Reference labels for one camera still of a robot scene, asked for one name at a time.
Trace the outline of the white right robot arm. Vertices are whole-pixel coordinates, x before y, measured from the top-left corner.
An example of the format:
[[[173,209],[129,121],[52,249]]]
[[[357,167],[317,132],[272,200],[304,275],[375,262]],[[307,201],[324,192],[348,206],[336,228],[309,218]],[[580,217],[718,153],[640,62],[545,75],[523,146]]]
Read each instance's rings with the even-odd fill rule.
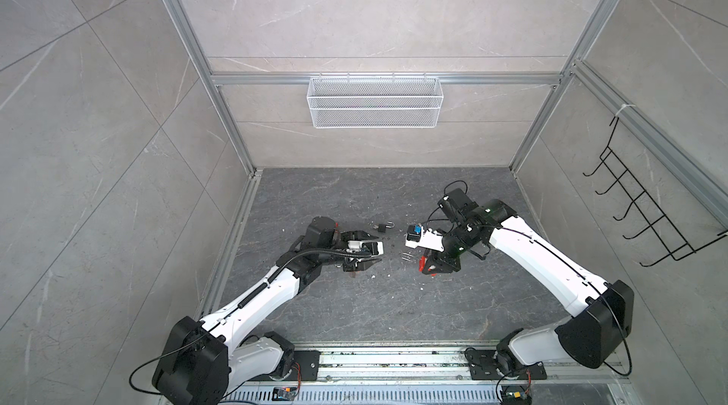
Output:
[[[500,375],[515,378],[538,363],[568,359],[597,369],[618,347],[628,345],[634,292],[626,283],[610,283],[579,266],[499,199],[481,205],[456,188],[442,196],[438,209],[451,224],[449,230],[434,230],[427,223],[407,230],[407,247],[423,252],[420,272],[458,272],[462,255],[483,244],[518,263],[568,314],[556,323],[517,329],[503,338],[494,354]]]

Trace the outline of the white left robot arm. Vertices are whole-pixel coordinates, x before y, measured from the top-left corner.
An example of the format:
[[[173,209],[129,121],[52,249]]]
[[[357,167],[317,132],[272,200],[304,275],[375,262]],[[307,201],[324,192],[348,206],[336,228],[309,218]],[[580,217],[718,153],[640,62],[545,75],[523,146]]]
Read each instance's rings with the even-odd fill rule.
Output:
[[[343,232],[330,217],[313,218],[254,286],[199,320],[184,317],[173,326],[151,378],[155,392],[172,404],[218,404],[254,378],[286,378],[294,344],[275,332],[256,336],[254,329],[301,294],[324,267],[359,272],[383,253],[377,236]]]

